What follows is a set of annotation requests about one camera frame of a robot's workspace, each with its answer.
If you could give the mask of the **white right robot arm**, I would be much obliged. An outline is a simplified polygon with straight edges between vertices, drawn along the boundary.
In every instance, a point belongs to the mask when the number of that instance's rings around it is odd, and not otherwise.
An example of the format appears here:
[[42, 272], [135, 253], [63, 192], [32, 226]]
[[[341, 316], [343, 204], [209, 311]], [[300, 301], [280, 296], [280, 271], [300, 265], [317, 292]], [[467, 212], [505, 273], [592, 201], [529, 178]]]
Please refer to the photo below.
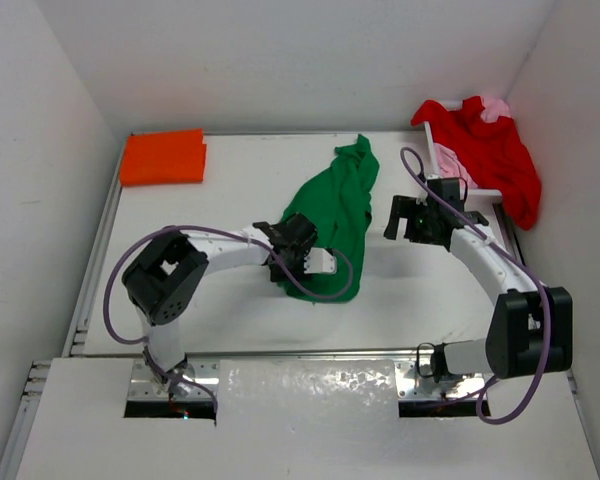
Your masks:
[[433, 348], [429, 378], [436, 382], [469, 374], [499, 379], [567, 371], [573, 360], [573, 300], [563, 287], [535, 282], [509, 259], [486, 217], [465, 210], [458, 181], [431, 179], [423, 199], [392, 199], [387, 239], [442, 246], [461, 261], [494, 306], [486, 336], [473, 341], [441, 343]]

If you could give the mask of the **orange t shirt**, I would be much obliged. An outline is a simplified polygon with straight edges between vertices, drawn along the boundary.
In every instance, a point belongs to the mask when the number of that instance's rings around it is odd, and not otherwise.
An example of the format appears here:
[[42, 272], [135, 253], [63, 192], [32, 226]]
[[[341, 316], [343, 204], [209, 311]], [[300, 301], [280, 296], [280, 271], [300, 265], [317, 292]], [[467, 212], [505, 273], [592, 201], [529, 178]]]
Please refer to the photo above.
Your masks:
[[131, 135], [124, 148], [119, 182], [122, 187], [201, 183], [206, 156], [203, 129]]

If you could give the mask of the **green t shirt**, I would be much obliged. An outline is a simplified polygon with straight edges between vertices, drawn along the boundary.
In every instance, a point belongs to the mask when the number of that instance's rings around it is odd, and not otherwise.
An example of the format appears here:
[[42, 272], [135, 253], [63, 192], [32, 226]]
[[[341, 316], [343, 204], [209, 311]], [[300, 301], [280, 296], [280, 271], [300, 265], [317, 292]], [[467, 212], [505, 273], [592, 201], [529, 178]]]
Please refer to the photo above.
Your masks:
[[330, 166], [305, 182], [281, 219], [303, 214], [317, 229], [315, 245], [340, 251], [333, 275], [316, 275], [302, 285], [319, 295], [333, 295], [346, 288], [338, 302], [348, 302], [360, 290], [366, 234], [372, 221], [371, 190], [380, 170], [369, 139], [359, 135], [351, 145], [335, 149]]

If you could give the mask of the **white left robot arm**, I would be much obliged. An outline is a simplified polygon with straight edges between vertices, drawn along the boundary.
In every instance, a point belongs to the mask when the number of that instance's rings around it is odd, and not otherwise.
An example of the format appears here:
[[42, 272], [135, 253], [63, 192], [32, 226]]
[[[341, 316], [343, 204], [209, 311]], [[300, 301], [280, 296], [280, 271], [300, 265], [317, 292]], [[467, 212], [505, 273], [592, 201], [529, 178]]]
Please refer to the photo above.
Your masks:
[[285, 270], [304, 279], [306, 257], [317, 239], [317, 228], [302, 214], [230, 232], [210, 227], [161, 230], [122, 274], [122, 284], [143, 321], [143, 357], [156, 380], [166, 385], [187, 369], [179, 317], [203, 277], [267, 266], [273, 282], [280, 281]]

